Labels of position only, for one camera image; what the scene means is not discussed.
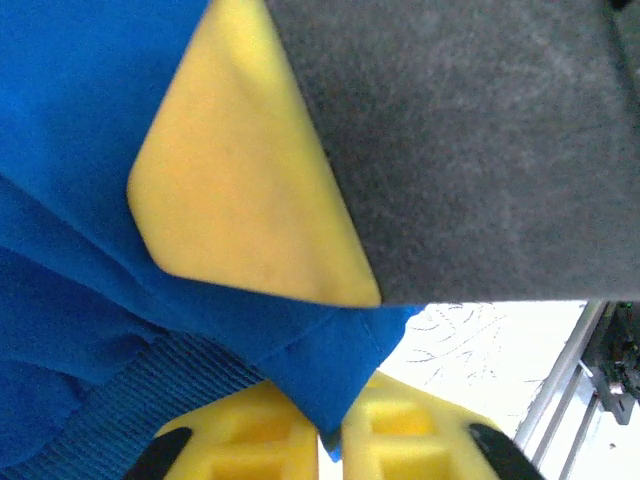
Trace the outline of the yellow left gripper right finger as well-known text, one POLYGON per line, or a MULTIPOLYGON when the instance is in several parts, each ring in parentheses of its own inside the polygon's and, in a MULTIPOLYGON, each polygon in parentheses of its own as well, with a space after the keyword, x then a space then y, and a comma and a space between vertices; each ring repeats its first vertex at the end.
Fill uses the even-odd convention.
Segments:
POLYGON ((342 422, 342 461, 345 479, 542 477, 486 417, 379 371, 342 422))

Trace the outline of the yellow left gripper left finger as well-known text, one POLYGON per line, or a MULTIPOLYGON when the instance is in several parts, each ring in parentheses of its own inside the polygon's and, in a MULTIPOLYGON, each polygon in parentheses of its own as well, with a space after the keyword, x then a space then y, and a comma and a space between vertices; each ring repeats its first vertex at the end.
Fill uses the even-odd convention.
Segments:
POLYGON ((317 432, 265 381, 166 423, 124 477, 317 479, 317 432))

